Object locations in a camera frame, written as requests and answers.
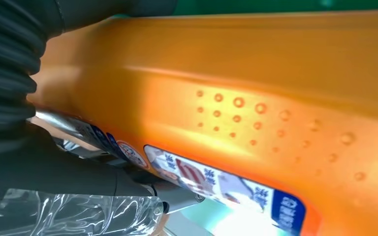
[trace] sticker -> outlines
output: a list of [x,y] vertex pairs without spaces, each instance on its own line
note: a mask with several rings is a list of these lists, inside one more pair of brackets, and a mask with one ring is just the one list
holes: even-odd
[[92,130],[94,131],[94,133],[96,134],[100,143],[105,147],[105,150],[111,150],[112,149],[111,143],[108,141],[103,131],[94,125],[90,125],[90,126]]
[[156,147],[146,145],[144,151],[162,178],[226,205],[259,211],[272,219],[276,227],[290,235],[300,235],[306,208],[291,194]]
[[120,147],[122,153],[134,164],[148,169],[149,166],[143,157],[129,144],[123,141],[117,141],[118,146]]
[[111,144],[111,147],[115,151],[115,153],[117,153],[119,156],[122,156],[123,152],[121,151],[121,148],[117,143],[117,140],[114,138],[114,135],[106,133],[106,136],[108,137],[109,143]]

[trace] machine part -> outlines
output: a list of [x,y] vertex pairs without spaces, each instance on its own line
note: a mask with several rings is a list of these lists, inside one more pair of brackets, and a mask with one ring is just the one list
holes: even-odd
[[8,189],[0,197],[1,235],[150,235],[160,222],[158,197],[49,194]]
[[166,203],[164,212],[171,214],[205,200],[204,197],[193,193],[189,189],[176,186],[170,182],[161,181],[153,183],[156,196]]
[[84,35],[48,44],[62,53],[39,84],[80,73],[36,105],[120,137],[157,176],[172,175],[146,145],[296,196],[300,234],[378,235],[378,11],[113,19]]
[[0,1],[0,189],[33,189],[48,193],[145,196],[149,193],[109,166],[59,150],[48,132],[26,123],[35,115],[26,94],[35,92],[30,78],[40,68],[48,39],[95,23],[113,13],[163,15],[174,0],[152,1],[147,11],[132,0]]

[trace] green surface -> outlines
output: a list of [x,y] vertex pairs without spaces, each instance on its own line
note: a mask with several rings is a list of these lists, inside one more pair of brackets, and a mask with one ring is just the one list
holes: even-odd
[[174,15],[378,9],[378,0],[179,0]]

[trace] blue label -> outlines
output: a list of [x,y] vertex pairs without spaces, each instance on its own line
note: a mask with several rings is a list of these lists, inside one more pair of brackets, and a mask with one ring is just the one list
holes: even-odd
[[117,141],[115,140],[115,137],[110,134],[110,133],[106,133],[106,136],[108,136],[108,139],[109,139],[109,142],[111,143],[111,147],[112,149],[117,153],[119,154],[120,156],[123,156],[123,153],[121,151],[121,148],[120,146],[118,145]]
[[107,150],[111,150],[111,144],[109,143],[108,139],[106,138],[105,134],[102,130],[100,130],[98,127],[91,125],[92,130],[96,134],[97,139],[101,142],[101,144],[107,148]]
[[305,212],[305,206],[298,198],[285,192],[275,190],[273,195],[272,219],[278,223],[277,227],[290,232],[292,235],[300,235]]

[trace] raised dot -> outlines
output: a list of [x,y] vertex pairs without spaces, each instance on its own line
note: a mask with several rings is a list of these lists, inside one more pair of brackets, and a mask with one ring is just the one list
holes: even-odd
[[328,161],[329,162],[336,162],[338,159],[338,155],[337,154],[331,154],[329,157],[328,157]]
[[257,129],[257,130],[261,129],[261,122],[254,123],[253,127],[254,129]]
[[355,140],[356,136],[353,133],[349,132],[342,134],[340,138],[341,143],[343,143],[344,145],[350,145],[354,143]]
[[277,135],[279,138],[283,138],[285,136],[284,130],[278,130]]
[[234,99],[234,106],[241,108],[244,107],[245,101],[242,97],[236,97]]
[[288,121],[290,119],[290,111],[284,110],[279,113],[279,118],[283,121]]
[[267,111],[267,106],[264,103],[257,103],[257,105],[255,106],[255,112],[259,114],[264,114],[266,113],[266,111]]
[[236,115],[236,116],[234,116],[233,118],[232,118],[232,120],[234,121],[234,122],[240,122],[241,121],[241,116],[239,116],[239,115]]
[[221,116],[221,112],[220,111],[214,111],[214,116],[215,117],[220,117]]
[[313,132],[319,131],[321,129],[321,126],[321,121],[317,119],[308,124],[309,129]]
[[304,141],[304,142],[302,143],[302,147],[303,147],[303,148],[309,148],[310,145],[311,145],[311,142],[309,142],[309,141]]
[[366,178],[366,174],[363,172],[357,172],[354,174],[354,179],[356,181],[363,181]]
[[223,95],[220,93],[215,94],[215,101],[221,102],[224,99]]

